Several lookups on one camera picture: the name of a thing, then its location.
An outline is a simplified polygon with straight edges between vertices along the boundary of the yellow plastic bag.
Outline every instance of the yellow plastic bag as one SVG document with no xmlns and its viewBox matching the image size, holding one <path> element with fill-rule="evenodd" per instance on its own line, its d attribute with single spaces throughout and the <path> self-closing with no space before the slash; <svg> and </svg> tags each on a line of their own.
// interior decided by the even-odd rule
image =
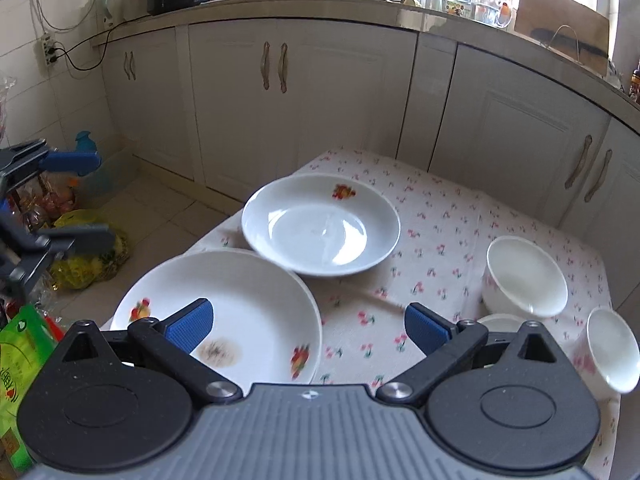
<svg viewBox="0 0 640 480">
<path fill-rule="evenodd" d="M 65 213 L 56 220 L 54 227 L 87 224 L 108 224 L 116 233 L 113 249 L 97 256 L 73 256 L 54 262 L 49 271 L 59 287 L 80 289 L 96 280 L 110 280 L 129 258 L 129 241 L 125 232 L 105 221 L 95 210 L 78 209 Z"/>
</svg>

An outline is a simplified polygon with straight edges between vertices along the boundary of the countertop edge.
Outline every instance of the countertop edge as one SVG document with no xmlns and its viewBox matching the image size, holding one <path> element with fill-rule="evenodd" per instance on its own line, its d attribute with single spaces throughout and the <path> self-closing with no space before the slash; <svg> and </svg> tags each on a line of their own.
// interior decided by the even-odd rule
<svg viewBox="0 0 640 480">
<path fill-rule="evenodd" d="M 537 72 L 576 92 L 640 133 L 640 105 L 564 54 L 549 50 L 520 34 L 435 10 L 401 6 L 386 0 L 220 0 L 124 23 L 113 29 L 109 42 L 163 28 L 259 18 L 337 20 L 428 32 Z M 91 40 L 92 46 L 104 44 L 107 34 L 105 31 Z"/>
</svg>

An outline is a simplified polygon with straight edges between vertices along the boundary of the triangular cutout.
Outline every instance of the triangular cutout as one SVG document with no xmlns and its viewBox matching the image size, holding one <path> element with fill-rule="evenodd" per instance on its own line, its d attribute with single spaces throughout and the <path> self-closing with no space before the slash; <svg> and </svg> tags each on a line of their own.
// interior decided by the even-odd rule
<svg viewBox="0 0 640 480">
<path fill-rule="evenodd" d="M 529 361 L 542 361 L 543 363 L 556 362 L 555 356 L 540 334 L 527 335 L 527 339 L 520 349 L 518 357 Z"/>
<path fill-rule="evenodd" d="M 62 360 L 68 363 L 71 361 L 81 361 L 83 359 L 94 359 L 96 357 L 98 357 L 98 351 L 95 349 L 91 338 L 88 334 L 81 333 L 78 334 L 71 343 L 65 358 Z"/>
</svg>

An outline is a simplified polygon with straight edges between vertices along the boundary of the glass pitcher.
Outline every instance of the glass pitcher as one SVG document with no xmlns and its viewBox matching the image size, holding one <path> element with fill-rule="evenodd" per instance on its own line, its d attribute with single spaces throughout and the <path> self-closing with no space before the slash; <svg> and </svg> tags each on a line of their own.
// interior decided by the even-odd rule
<svg viewBox="0 0 640 480">
<path fill-rule="evenodd" d="M 471 0 L 473 5 L 473 19 L 497 28 L 506 28 L 513 17 L 513 7 L 509 0 Z M 501 19 L 502 6 L 506 5 L 509 16 Z"/>
</svg>

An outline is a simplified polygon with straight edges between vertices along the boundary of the glass pitcher handle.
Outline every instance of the glass pitcher handle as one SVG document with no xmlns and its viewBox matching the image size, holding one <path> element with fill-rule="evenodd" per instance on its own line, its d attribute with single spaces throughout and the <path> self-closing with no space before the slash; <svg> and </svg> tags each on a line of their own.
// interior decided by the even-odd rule
<svg viewBox="0 0 640 480">
<path fill-rule="evenodd" d="M 506 4 L 507 8 L 509 9 L 509 18 L 504 23 L 501 23 L 500 15 L 502 14 L 502 6 L 504 4 Z M 511 23 L 511 19 L 513 18 L 513 6 L 509 0 L 500 0 L 500 3 L 498 4 L 498 8 L 500 10 L 498 11 L 498 16 L 496 16 L 496 19 L 495 19 L 495 26 L 498 28 L 507 28 Z"/>
</svg>

